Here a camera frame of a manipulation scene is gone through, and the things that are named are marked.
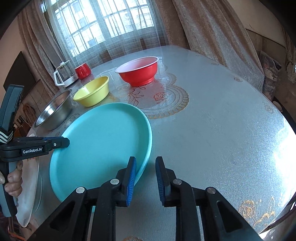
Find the red mug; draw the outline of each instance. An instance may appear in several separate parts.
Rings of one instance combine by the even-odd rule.
[[[91,69],[84,63],[75,69],[75,72],[80,80],[85,79],[86,77],[91,75]]]

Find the human hand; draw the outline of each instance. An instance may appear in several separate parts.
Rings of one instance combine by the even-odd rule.
[[[23,162],[18,161],[16,169],[8,174],[8,183],[6,183],[6,185],[4,186],[5,191],[8,192],[9,195],[14,197],[18,197],[22,193],[22,166]],[[0,183],[5,183],[5,178],[1,172]]]

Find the television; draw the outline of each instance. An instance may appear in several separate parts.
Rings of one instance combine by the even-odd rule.
[[[24,55],[22,54],[22,51],[20,51],[20,53],[18,54],[17,58],[15,59],[13,65],[11,66],[8,72],[6,80],[3,84],[5,91],[7,91],[7,88],[10,84],[24,86],[24,91],[22,93],[21,101],[26,97],[26,95],[30,92],[30,90],[36,84],[35,78],[32,75],[26,63],[26,60],[24,58]]]

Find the stainless steel bowl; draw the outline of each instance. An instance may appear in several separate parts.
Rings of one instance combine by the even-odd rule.
[[[35,128],[42,126],[47,130],[54,130],[62,124],[73,108],[70,98],[71,93],[72,90],[65,91],[50,102],[38,116]]]

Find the metal screw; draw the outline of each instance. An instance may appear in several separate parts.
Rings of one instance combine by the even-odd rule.
[[[180,185],[182,183],[182,180],[181,179],[174,179],[173,183],[176,185]]]
[[[207,189],[207,192],[210,193],[210,194],[215,194],[216,193],[216,189],[214,189],[214,188],[211,187],[211,188],[208,188]]]
[[[77,193],[84,193],[85,189],[83,187],[76,188]]]
[[[112,180],[110,181],[110,183],[111,183],[112,185],[117,185],[117,184],[119,183],[119,180],[116,179],[116,178],[114,178],[114,179],[112,179]]]

